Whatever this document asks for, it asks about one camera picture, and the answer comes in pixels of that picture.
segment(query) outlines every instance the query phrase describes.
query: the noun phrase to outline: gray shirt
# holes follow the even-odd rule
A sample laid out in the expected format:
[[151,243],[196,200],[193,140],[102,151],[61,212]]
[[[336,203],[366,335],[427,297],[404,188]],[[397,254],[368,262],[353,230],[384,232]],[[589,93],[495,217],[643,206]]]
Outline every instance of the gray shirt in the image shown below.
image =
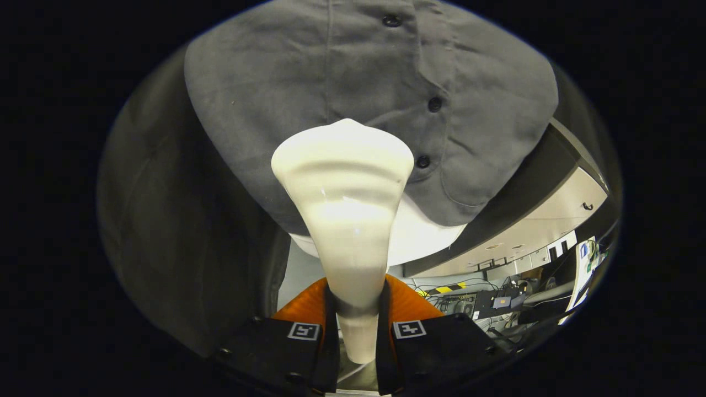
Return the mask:
[[471,222],[542,137],[558,98],[538,51],[439,1],[275,0],[195,39],[184,73],[201,124],[250,195],[309,235],[270,168],[290,136],[350,118],[404,141],[405,193]]

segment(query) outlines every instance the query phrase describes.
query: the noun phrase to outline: white undershirt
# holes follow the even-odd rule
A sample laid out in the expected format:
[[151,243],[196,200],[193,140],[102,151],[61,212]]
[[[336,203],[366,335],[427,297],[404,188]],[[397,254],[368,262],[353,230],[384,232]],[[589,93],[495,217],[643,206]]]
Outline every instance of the white undershirt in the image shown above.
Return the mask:
[[[408,195],[402,194],[390,232],[388,269],[390,266],[424,258],[448,248],[461,235],[465,227],[466,225],[436,224],[422,213]],[[318,258],[316,245],[311,237],[292,233],[289,235],[302,251]]]

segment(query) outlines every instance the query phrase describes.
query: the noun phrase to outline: white plastic cone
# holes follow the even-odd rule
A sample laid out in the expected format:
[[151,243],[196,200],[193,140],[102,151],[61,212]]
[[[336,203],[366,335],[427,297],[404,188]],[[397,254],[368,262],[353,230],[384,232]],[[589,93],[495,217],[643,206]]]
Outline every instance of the white plastic cone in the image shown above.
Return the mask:
[[316,245],[351,361],[375,359],[390,230],[414,167],[387,132],[343,119],[287,139],[272,169]]

